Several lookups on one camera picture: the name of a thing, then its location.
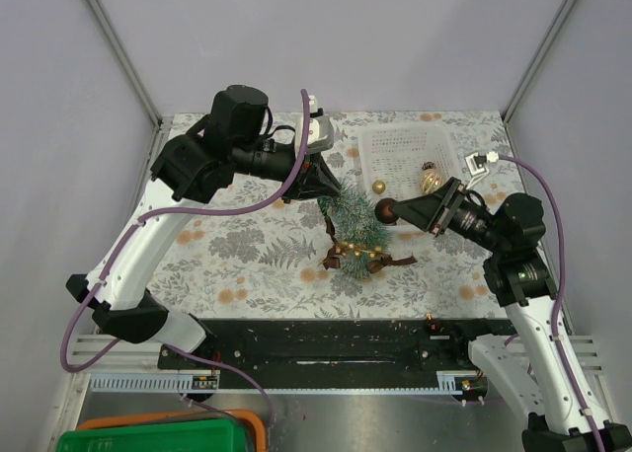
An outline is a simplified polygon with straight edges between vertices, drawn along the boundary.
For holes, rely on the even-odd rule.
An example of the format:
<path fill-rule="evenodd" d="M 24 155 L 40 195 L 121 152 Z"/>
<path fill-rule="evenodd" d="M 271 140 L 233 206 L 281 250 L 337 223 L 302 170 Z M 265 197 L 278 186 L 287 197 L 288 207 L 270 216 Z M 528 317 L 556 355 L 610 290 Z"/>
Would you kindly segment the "brown shiny bauble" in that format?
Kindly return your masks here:
<path fill-rule="evenodd" d="M 399 217 L 393 213 L 392 206 L 395 203 L 393 198 L 382 198 L 374 207 L 374 214 L 376 219 L 385 225 L 393 225 L 397 222 Z"/>

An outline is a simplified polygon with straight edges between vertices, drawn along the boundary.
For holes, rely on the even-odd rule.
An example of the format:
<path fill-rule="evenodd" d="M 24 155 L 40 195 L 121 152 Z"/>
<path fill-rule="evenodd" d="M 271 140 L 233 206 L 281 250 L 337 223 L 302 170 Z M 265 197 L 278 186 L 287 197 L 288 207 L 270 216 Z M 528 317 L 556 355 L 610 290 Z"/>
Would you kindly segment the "white plastic basket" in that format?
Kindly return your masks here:
<path fill-rule="evenodd" d="M 461 175 L 462 164 L 448 131 L 438 123 L 409 122 L 368 126 L 357 138 L 363 187 L 372 203 L 421 196 L 420 176 L 426 162 L 434 162 L 446 178 Z M 382 194 L 374 181 L 385 182 Z"/>

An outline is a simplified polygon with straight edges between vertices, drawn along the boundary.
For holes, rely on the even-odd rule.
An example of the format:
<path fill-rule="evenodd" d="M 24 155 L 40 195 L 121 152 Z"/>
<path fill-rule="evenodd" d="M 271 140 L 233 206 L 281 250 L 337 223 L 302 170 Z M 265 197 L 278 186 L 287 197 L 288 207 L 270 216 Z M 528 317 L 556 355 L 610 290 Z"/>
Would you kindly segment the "small green christmas tree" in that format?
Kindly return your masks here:
<path fill-rule="evenodd" d="M 328 215 L 333 221 L 339 241 L 348 241 L 370 249 L 379 246 L 386 252 L 388 231 L 376 219 L 375 204 L 363 190 L 351 183 L 343 183 L 339 196 L 319 197 L 317 205 L 323 218 Z M 343 268 L 340 269 L 343 274 L 356 280 L 370 277 L 365 271 L 362 278 L 357 278 L 360 275 L 359 270 L 358 263 L 347 264 L 346 260 L 343 260 Z"/>

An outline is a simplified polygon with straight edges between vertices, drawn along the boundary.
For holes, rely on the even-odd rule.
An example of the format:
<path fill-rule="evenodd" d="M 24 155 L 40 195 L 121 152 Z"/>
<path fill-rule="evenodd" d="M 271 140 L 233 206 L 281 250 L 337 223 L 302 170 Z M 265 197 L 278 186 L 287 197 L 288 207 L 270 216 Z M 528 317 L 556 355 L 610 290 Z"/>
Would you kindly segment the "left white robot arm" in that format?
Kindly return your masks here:
<path fill-rule="evenodd" d="M 303 92 L 302 115 L 289 143 L 274 141 L 268 96 L 245 85 L 216 94 L 211 110 L 185 133 L 170 138 L 150 168 L 145 190 L 117 241 L 98 266 L 73 274 L 66 287 L 81 309 L 91 309 L 101 331 L 117 340 L 157 340 L 178 349 L 193 368 L 214 355 L 212 334 L 190 314 L 155 300 L 148 283 L 169 248 L 195 216 L 232 217 L 277 200 L 290 203 L 336 196 L 341 185 L 322 154 L 334 130 L 315 96 Z M 235 175 L 275 181 L 279 188 L 254 205 L 212 209 L 209 204 Z"/>

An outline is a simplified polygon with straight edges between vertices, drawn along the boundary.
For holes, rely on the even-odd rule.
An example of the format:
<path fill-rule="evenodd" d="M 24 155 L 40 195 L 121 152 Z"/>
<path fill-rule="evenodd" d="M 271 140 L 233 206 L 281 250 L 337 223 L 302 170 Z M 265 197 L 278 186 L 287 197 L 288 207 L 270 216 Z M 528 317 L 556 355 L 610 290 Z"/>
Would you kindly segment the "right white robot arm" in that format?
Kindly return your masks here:
<path fill-rule="evenodd" d="M 512 322 L 533 370 L 527 372 L 493 334 L 464 335 L 449 345 L 451 361 L 476 366 L 524 421 L 526 451 L 628 451 L 631 432 L 599 403 L 560 316 L 556 286 L 537 246 L 546 232 L 539 199 L 511 194 L 496 212 L 464 184 L 450 179 L 428 195 L 384 202 L 386 223 L 402 219 L 435 236 L 450 230 L 489 252 L 489 290 Z"/>

